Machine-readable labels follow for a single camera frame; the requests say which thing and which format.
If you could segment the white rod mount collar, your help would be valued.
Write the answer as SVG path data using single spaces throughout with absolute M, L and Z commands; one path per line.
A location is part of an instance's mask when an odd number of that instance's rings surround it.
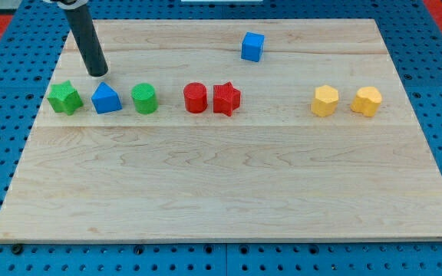
M 88 0 L 43 0 L 48 4 L 56 4 L 61 9 L 77 9 L 88 3 Z

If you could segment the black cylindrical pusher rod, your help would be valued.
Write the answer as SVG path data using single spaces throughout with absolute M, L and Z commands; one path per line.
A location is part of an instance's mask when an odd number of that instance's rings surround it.
M 104 76 L 108 66 L 87 4 L 72 3 L 64 13 L 88 74 Z

